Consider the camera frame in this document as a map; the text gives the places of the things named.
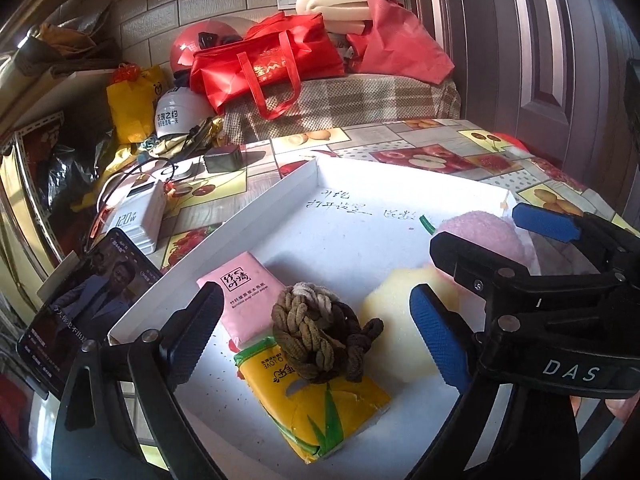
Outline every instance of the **green wire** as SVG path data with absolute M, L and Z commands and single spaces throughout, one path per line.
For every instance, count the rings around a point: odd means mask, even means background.
M 420 223 L 422 224 L 422 227 L 424 227 L 425 229 L 427 229 L 427 232 L 432 235 L 434 234 L 434 232 L 436 232 L 436 228 L 434 226 L 432 226 L 430 224 L 430 222 L 425 218 L 424 215 L 422 215 L 420 217 Z

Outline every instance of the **plaid fabric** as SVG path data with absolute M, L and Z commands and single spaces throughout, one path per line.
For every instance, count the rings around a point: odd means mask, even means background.
M 272 109 L 291 94 L 290 83 L 262 89 Z M 302 83 L 298 102 L 276 120 L 260 116 L 251 94 L 225 105 L 223 134 L 232 144 L 415 118 L 457 119 L 460 95 L 449 79 L 430 85 L 409 77 L 351 74 Z

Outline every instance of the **brown rope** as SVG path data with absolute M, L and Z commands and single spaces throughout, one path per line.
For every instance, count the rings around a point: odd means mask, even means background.
M 340 374 L 362 380 L 364 354 L 384 328 L 374 318 L 360 327 L 349 305 L 327 288 L 313 283 L 286 287 L 271 311 L 273 336 L 289 365 L 312 383 Z

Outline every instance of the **metal screw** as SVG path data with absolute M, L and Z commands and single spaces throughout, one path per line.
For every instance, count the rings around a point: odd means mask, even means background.
M 83 352 L 92 352 L 97 347 L 97 343 L 93 339 L 86 339 L 80 349 Z
M 513 278 L 516 275 L 515 271 L 513 269 L 510 269 L 509 267 L 498 269 L 498 274 L 500 274 L 503 278 Z
M 155 328 L 150 328 L 149 330 L 146 330 L 145 332 L 143 332 L 142 341 L 145 343 L 152 343 L 153 341 L 158 339 L 158 336 L 159 336 L 158 330 L 156 330 Z
M 500 316 L 498 318 L 498 326 L 505 332 L 516 332 L 520 329 L 520 320 L 507 314 L 506 316 Z

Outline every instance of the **man on screen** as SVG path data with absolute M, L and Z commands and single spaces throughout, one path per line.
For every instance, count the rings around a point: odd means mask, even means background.
M 136 277 L 136 269 L 128 261 L 117 262 L 108 276 L 89 276 L 84 282 L 51 303 L 51 309 L 75 326 L 84 338 L 103 341 L 111 327 L 129 309 L 123 291 Z M 66 325 L 56 330 L 55 347 L 79 335 Z

